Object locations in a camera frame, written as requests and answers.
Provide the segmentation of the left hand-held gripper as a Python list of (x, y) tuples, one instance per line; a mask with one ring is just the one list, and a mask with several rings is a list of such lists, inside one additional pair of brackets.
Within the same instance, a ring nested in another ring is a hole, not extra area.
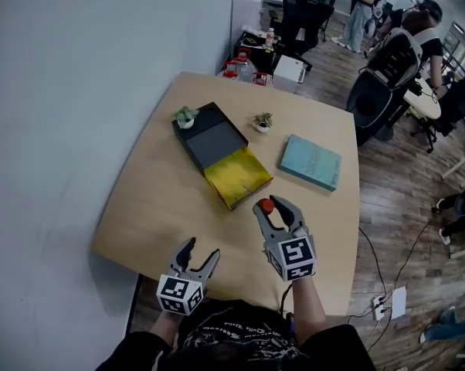
[(191, 237), (178, 245), (166, 274), (160, 276), (156, 296), (163, 311), (190, 315), (204, 299), (207, 280), (220, 259), (220, 249), (210, 253), (198, 269), (188, 269), (196, 238)]

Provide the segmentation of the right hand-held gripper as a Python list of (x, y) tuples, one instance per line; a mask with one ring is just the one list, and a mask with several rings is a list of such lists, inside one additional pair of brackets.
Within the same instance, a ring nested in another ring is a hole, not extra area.
[(280, 196), (270, 195), (274, 208), (289, 229), (276, 227), (258, 206), (253, 206), (260, 230), (263, 234), (264, 253), (274, 270), (285, 282), (292, 282), (315, 274), (317, 257), (314, 238), (304, 226), (304, 216), (293, 203)]

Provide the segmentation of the black tray box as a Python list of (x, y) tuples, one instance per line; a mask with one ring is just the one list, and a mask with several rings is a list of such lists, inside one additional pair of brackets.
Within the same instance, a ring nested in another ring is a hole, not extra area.
[(230, 211), (270, 184), (273, 176), (249, 142), (214, 102), (198, 108), (193, 126), (174, 133), (207, 183)]

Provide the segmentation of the person's right forearm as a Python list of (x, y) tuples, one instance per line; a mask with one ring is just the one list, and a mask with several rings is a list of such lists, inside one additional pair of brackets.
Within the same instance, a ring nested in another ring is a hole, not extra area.
[(328, 328), (328, 321), (312, 277), (292, 283), (294, 331), (298, 345)]

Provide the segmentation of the person's left forearm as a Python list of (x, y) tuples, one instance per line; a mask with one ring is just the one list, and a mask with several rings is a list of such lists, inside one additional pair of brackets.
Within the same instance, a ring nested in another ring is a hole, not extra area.
[(160, 337), (167, 345), (173, 346), (183, 315), (162, 311), (151, 328), (151, 333)]

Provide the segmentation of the white power strip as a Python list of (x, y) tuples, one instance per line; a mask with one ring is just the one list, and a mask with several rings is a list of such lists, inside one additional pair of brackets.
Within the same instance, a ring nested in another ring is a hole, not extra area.
[(406, 313), (406, 287), (396, 288), (392, 292), (392, 313), (391, 319), (396, 319)]
[(372, 301), (372, 314), (373, 318), (376, 322), (379, 322), (385, 314), (385, 309), (384, 309), (384, 297), (379, 297), (375, 296)]

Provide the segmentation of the teal book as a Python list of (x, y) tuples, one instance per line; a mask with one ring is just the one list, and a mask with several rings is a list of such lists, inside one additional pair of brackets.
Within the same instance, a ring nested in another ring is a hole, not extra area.
[(280, 160), (279, 169), (333, 192), (338, 188), (341, 156), (291, 134)]

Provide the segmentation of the person's black printed shirt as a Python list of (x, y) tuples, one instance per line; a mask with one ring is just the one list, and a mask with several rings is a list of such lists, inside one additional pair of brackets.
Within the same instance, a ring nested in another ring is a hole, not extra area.
[(210, 300), (181, 320), (178, 341), (132, 332), (96, 371), (376, 371), (355, 328), (338, 325), (297, 343), (279, 313)]

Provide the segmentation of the green plant in white pot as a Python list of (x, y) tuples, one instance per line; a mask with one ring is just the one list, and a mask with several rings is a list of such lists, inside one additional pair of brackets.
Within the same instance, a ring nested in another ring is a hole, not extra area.
[(184, 106), (173, 114), (173, 118), (180, 129), (189, 129), (193, 126), (198, 114), (198, 109)]

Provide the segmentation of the black mesh office chair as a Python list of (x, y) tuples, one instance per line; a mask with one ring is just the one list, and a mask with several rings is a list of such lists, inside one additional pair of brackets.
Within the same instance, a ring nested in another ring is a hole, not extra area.
[(406, 91), (406, 85), (390, 90), (368, 70), (358, 76), (345, 105), (345, 110), (353, 114), (358, 147), (375, 136), (390, 120)]

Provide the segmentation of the white square appliance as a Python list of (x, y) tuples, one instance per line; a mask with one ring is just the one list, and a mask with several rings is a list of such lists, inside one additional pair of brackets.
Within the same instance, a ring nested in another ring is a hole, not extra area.
[(299, 60), (288, 56), (281, 56), (273, 71), (273, 86), (291, 94), (294, 94), (299, 84), (304, 82), (306, 69)]

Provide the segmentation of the black low table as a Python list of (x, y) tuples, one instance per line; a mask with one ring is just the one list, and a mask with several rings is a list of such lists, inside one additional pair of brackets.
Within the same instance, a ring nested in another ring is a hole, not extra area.
[(242, 32), (232, 46), (232, 58), (245, 52), (251, 63), (262, 73), (272, 74), (276, 53), (264, 47), (265, 39), (248, 32)]

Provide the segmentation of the round white table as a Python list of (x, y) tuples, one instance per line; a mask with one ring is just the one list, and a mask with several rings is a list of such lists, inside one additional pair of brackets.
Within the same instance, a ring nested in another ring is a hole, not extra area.
[(441, 109), (432, 88), (423, 78), (415, 80), (415, 82), (420, 86), (421, 94), (417, 95), (408, 90), (403, 100), (410, 106), (411, 112), (415, 116), (438, 119), (441, 115)]

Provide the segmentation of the grey and black backpack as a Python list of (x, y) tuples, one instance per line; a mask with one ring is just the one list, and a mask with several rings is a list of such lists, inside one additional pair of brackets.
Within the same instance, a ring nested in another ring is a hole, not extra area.
[(421, 45), (409, 32), (394, 28), (368, 52), (367, 70), (395, 90), (418, 73), (422, 55)]

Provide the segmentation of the white cabinet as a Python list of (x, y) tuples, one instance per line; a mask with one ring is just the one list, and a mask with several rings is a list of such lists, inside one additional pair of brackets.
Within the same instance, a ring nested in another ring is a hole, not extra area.
[(230, 57), (235, 56), (236, 42), (243, 39), (246, 27), (246, 35), (250, 38), (258, 38), (260, 31), (260, 17), (263, 0), (232, 0), (232, 19), (230, 36)]

